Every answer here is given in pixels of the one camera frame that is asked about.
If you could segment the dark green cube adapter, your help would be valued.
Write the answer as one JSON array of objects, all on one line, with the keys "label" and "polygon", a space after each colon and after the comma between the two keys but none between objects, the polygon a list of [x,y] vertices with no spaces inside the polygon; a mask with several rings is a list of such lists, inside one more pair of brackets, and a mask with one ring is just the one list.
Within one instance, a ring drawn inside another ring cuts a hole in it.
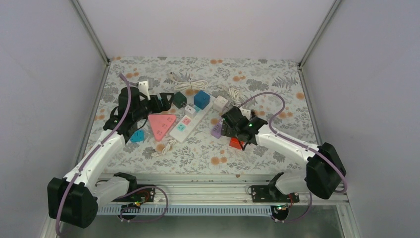
[{"label": "dark green cube adapter", "polygon": [[181,92],[176,92],[174,94],[173,104],[178,109],[181,109],[181,108],[185,107],[187,105],[187,98],[186,98],[186,96],[183,93],[181,93]]}]

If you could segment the red cube socket adapter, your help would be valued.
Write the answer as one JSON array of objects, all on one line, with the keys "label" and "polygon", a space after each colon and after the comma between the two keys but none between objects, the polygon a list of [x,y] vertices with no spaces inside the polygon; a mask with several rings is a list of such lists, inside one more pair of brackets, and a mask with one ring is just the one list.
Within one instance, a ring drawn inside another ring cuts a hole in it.
[{"label": "red cube socket adapter", "polygon": [[244,150],[244,142],[235,137],[230,138],[229,146],[239,150]]}]

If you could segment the white multicolour power strip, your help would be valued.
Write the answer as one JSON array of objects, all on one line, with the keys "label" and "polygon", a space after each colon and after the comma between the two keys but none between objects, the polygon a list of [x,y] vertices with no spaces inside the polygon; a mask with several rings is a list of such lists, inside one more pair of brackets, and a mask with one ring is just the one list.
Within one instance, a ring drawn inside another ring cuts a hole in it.
[{"label": "white multicolour power strip", "polygon": [[213,103],[215,101],[215,97],[210,95],[210,102],[209,104],[201,110],[194,104],[194,97],[187,98],[188,106],[192,107],[195,110],[195,115],[190,116],[189,113],[186,113],[184,109],[183,117],[177,122],[177,124],[173,127],[173,129],[169,132],[169,135],[172,139],[175,139],[179,143],[183,143],[193,132],[193,130],[200,124],[202,119],[208,114],[208,112],[212,109]]}]

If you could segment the blue cube socket adapter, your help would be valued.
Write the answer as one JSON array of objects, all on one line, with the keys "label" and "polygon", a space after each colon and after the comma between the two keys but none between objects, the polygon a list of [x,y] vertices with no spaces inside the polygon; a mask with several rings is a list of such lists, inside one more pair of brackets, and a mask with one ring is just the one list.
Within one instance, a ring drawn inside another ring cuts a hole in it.
[{"label": "blue cube socket adapter", "polygon": [[194,96],[194,105],[201,110],[204,110],[205,107],[207,107],[209,103],[210,103],[210,95],[202,90],[200,90]]}]

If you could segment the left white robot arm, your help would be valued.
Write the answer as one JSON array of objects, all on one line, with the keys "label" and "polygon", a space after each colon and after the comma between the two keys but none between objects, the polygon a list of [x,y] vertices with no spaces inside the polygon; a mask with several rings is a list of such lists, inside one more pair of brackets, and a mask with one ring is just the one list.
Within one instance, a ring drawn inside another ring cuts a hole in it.
[{"label": "left white robot arm", "polygon": [[118,105],[112,109],[99,139],[85,157],[63,178],[53,178],[47,186],[49,217],[56,228],[65,222],[80,228],[88,227],[98,210],[110,202],[129,205],[120,210],[123,220],[126,210],[140,208],[154,200],[154,185],[140,186],[135,176],[118,172],[99,182],[99,177],[111,158],[121,150],[138,130],[138,122],[171,108],[174,93],[146,96],[137,87],[124,87]]}]

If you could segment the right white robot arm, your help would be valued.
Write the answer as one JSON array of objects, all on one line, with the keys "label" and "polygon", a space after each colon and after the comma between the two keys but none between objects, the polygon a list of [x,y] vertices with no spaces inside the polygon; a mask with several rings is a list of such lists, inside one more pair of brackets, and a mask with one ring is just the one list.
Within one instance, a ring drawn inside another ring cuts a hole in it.
[{"label": "right white robot arm", "polygon": [[262,146],[292,159],[305,170],[299,174],[279,172],[266,185],[264,200],[280,202],[289,195],[311,192],[321,199],[329,199],[346,175],[334,146],[303,142],[275,130],[269,122],[252,116],[247,118],[238,107],[222,115],[221,135],[236,138],[242,150],[249,144]]}]

